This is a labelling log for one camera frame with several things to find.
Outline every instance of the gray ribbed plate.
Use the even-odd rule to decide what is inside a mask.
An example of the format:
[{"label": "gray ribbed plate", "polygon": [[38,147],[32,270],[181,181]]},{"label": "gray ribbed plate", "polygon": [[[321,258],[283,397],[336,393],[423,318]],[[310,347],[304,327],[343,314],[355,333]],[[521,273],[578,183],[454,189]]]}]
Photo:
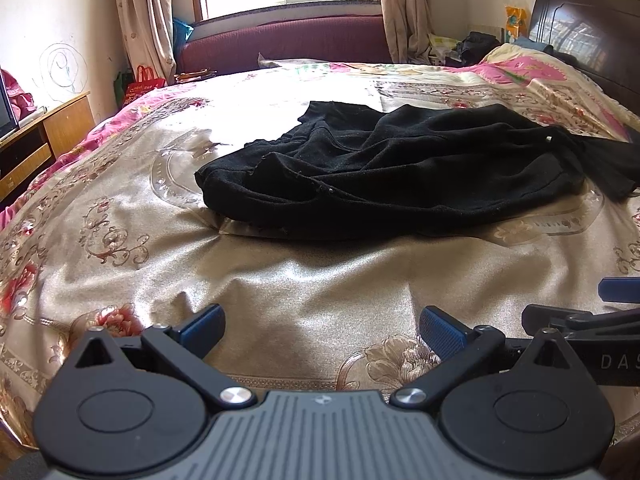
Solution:
[{"label": "gray ribbed plate", "polygon": [[[444,441],[427,415],[392,408],[378,392],[272,391],[256,408],[222,413],[191,455],[147,478],[497,480],[508,477],[473,464]],[[585,472],[574,479],[601,477]]]}]

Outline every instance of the red bag handle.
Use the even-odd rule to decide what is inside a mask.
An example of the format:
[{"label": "red bag handle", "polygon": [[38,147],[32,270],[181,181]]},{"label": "red bag handle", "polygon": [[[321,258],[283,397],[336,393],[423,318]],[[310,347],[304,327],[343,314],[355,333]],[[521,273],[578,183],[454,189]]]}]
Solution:
[{"label": "red bag handle", "polygon": [[145,81],[151,81],[156,78],[156,73],[153,68],[148,66],[138,65],[138,70],[136,71],[136,81],[139,83]]}]

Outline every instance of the orange package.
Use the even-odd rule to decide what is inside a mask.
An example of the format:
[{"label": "orange package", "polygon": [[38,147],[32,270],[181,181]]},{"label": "orange package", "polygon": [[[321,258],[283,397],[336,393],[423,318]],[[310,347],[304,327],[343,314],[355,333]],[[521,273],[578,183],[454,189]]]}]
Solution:
[{"label": "orange package", "polygon": [[519,7],[507,7],[506,41],[513,43],[520,36],[527,35],[527,11]]}]

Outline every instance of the window sill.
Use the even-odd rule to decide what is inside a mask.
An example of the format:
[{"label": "window sill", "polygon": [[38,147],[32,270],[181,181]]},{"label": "window sill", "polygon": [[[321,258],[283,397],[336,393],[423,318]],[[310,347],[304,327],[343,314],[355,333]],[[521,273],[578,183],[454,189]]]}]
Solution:
[{"label": "window sill", "polygon": [[261,9],[244,10],[193,23],[195,30],[189,41],[206,38],[241,28],[257,27],[266,23],[288,20],[304,20],[325,16],[363,15],[377,16],[382,13],[379,0],[326,0],[282,4]]}]

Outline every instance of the dark wooden headboard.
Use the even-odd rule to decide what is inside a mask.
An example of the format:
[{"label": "dark wooden headboard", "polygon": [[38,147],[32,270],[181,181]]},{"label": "dark wooden headboard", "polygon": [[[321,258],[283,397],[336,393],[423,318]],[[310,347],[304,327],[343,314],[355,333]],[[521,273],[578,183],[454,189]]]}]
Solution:
[{"label": "dark wooden headboard", "polygon": [[640,0],[536,0],[530,30],[640,115]]}]

